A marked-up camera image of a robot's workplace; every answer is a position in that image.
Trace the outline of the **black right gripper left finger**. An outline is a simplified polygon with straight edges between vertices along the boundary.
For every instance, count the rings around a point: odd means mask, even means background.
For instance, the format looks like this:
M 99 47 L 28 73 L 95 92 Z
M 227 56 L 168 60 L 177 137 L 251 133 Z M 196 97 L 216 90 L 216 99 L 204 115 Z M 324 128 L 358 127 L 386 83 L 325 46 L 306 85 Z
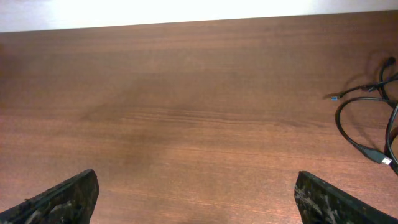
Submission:
M 1 223 L 89 224 L 99 195 L 94 170 L 85 170 L 1 212 Z

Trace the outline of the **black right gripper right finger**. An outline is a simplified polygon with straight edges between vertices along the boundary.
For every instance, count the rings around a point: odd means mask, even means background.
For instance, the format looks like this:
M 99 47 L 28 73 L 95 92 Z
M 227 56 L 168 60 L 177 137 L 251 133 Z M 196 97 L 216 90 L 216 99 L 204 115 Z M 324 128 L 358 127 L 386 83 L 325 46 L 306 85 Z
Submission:
M 294 199 L 306 224 L 397 224 L 396 218 L 307 171 L 298 173 Z

